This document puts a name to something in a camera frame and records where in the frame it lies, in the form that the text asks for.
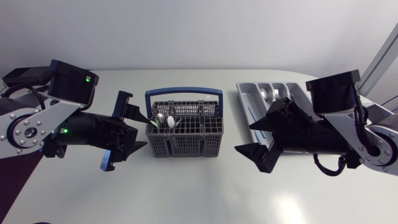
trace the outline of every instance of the white table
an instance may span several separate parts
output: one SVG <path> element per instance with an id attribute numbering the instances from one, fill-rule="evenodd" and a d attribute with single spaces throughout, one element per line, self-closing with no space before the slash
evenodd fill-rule
<path id="1" fill-rule="evenodd" d="M 261 173 L 234 146 L 251 142 L 236 82 L 295 81 L 275 70 L 97 71 L 89 112 L 111 115 L 118 90 L 134 94 L 145 114 L 146 90 L 204 86 L 224 93 L 224 135 L 217 158 L 153 157 L 149 144 L 103 172 L 103 150 L 70 146 L 64 159 L 43 158 L 4 223 L 396 223 L 398 177 L 360 166 L 338 177 L 321 173 L 311 155 L 282 156 Z M 145 124 L 138 141 L 147 141 Z M 331 169 L 336 156 L 320 156 Z"/>

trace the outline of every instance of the spoon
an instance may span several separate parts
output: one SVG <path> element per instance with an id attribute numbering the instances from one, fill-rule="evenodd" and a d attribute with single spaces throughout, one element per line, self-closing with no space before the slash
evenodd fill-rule
<path id="1" fill-rule="evenodd" d="M 166 125 L 166 117 L 162 113 L 158 113 L 155 117 L 156 123 L 159 125 L 160 128 Z"/>
<path id="2" fill-rule="evenodd" d="M 261 96 L 262 96 L 265 100 L 268 99 L 267 90 L 261 88 L 261 89 L 260 89 L 260 93 L 261 93 Z"/>

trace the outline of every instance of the blue basket handle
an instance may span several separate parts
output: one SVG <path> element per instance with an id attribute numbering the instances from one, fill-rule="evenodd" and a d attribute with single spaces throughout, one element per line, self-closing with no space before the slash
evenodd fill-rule
<path id="1" fill-rule="evenodd" d="M 152 109 L 150 106 L 150 97 L 169 94 L 169 93 L 202 93 L 202 94 L 209 94 L 209 95 L 216 95 L 218 96 L 218 104 L 219 108 L 219 116 L 220 118 L 223 117 L 223 91 L 217 90 L 213 88 L 203 88 L 203 87 L 171 87 L 171 88 L 160 88 L 156 90 L 148 90 L 145 92 L 145 104 L 147 106 L 147 115 L 148 118 L 152 116 Z"/>

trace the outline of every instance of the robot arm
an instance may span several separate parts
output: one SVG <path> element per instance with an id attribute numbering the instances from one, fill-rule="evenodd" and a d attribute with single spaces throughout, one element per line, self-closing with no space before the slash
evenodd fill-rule
<path id="1" fill-rule="evenodd" d="M 361 164 L 398 175 L 398 114 L 375 103 L 362 105 L 355 86 L 358 81 L 355 70 L 307 82 L 319 118 L 314 120 L 288 98 L 279 99 L 265 117 L 249 126 L 272 132 L 274 142 L 269 149 L 253 143 L 236 146 L 236 150 L 267 173 L 283 152 L 306 152 L 314 155 L 316 165 L 327 175 L 340 174 L 345 165 L 355 169 Z M 339 169 L 324 168 L 318 154 L 341 155 Z"/>
<path id="2" fill-rule="evenodd" d="M 112 116 L 85 113 L 83 110 L 92 103 L 98 76 L 56 60 L 52 60 L 49 68 L 43 68 L 33 81 L 10 87 L 0 99 L 0 159 L 37 150 L 46 157 L 62 158 L 68 145 L 87 144 L 106 149 L 101 168 L 110 171 L 114 170 L 114 162 L 125 161 L 131 153 L 146 145 L 146 142 L 136 141 L 137 129 L 123 121 L 127 118 L 149 122 L 140 114 L 138 106 L 128 104 L 132 94 L 119 92 Z M 28 71 L 17 69 L 17 73 L 23 77 Z M 12 72 L 6 78 L 15 75 Z M 39 83 L 44 85 L 49 78 L 51 82 L 46 95 L 39 95 L 31 87 Z M 32 103 L 29 96 L 16 100 L 8 98 L 20 88 L 30 88 L 32 94 L 39 95 L 42 109 L 36 109 L 37 103 Z M 45 108 L 43 98 L 51 101 L 49 108 Z"/>

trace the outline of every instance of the cutlery basket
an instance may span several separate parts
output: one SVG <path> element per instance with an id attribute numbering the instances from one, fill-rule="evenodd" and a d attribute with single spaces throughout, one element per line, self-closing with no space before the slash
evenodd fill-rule
<path id="1" fill-rule="evenodd" d="M 218 96 L 218 101 L 155 101 L 150 97 L 169 93 L 202 93 Z M 147 124 L 146 135 L 155 157 L 216 157 L 220 150 L 223 127 L 223 92 L 212 88 L 175 87 L 149 90 L 145 93 L 147 116 L 157 113 L 181 120 L 175 129 Z"/>

